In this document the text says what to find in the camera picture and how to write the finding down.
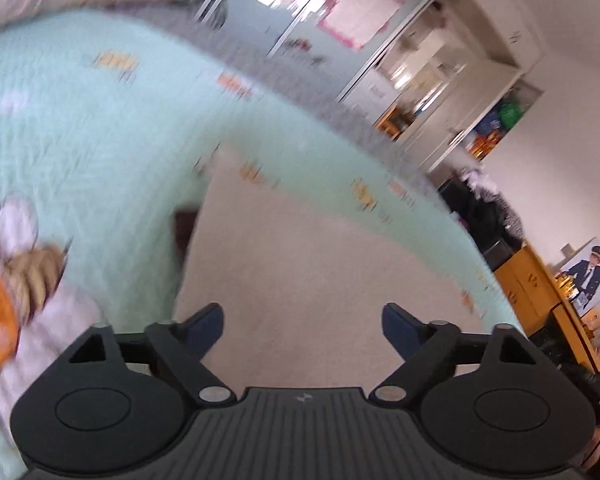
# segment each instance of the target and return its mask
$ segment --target wooden drawer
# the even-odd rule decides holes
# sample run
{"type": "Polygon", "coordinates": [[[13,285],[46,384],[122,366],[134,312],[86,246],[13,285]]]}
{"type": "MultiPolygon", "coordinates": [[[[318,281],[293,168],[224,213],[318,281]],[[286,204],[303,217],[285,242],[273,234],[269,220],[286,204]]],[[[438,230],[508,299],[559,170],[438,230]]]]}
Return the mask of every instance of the wooden drawer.
{"type": "Polygon", "coordinates": [[[527,335],[540,330],[562,298],[530,247],[525,246],[494,273],[527,335]]]}
{"type": "Polygon", "coordinates": [[[540,330],[544,326],[544,320],[536,313],[531,299],[526,294],[515,273],[505,264],[496,270],[494,275],[500,283],[504,295],[509,300],[513,312],[516,313],[525,334],[531,335],[540,330]]]}

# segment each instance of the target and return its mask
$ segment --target framed photo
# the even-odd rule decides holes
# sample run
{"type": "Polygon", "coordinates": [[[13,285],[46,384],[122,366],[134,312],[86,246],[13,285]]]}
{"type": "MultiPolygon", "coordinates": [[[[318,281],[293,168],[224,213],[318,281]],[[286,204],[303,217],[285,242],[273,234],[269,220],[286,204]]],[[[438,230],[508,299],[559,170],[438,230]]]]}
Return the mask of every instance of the framed photo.
{"type": "Polygon", "coordinates": [[[600,240],[590,241],[561,270],[573,276],[575,285],[589,301],[578,309],[582,317],[600,302],[600,240]]]}

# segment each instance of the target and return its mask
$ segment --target black cable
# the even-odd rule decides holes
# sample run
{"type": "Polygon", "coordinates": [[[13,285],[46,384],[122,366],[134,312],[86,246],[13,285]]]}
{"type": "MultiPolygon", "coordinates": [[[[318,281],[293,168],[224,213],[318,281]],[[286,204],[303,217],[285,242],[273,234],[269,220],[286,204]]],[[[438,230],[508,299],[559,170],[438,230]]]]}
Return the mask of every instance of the black cable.
{"type": "Polygon", "coordinates": [[[589,458],[591,458],[593,456],[593,454],[596,452],[596,450],[600,447],[600,440],[598,441],[598,443],[594,446],[594,448],[591,450],[591,453],[589,453],[587,455],[587,457],[580,463],[580,465],[585,465],[587,463],[587,461],[589,460],[589,458]]]}

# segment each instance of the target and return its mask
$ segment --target quilted bedding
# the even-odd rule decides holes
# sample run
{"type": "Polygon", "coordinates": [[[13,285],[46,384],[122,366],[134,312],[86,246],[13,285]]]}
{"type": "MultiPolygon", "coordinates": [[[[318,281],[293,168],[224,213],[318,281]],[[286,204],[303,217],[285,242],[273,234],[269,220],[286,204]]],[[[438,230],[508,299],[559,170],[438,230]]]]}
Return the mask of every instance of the quilted bedding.
{"type": "MultiPolygon", "coordinates": [[[[170,317],[180,278],[171,212],[202,200],[194,166],[220,142],[240,152],[246,173],[390,236],[456,280],[486,328],[517,324],[437,201],[240,74],[92,10],[0,33],[0,200],[26,193],[41,238],[72,240],[65,279],[119,331],[170,317]]],[[[0,431],[0,480],[23,470],[0,431]]]]}

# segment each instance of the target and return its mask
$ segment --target door handle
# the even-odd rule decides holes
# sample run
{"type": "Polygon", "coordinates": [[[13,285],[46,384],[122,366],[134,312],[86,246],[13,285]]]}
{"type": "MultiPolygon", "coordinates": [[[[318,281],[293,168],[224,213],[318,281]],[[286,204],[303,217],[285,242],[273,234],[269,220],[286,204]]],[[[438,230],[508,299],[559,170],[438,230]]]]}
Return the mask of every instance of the door handle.
{"type": "Polygon", "coordinates": [[[460,130],[459,128],[447,128],[446,129],[450,134],[455,136],[453,139],[449,141],[449,145],[453,146],[460,142],[464,138],[464,130],[460,130]]]}

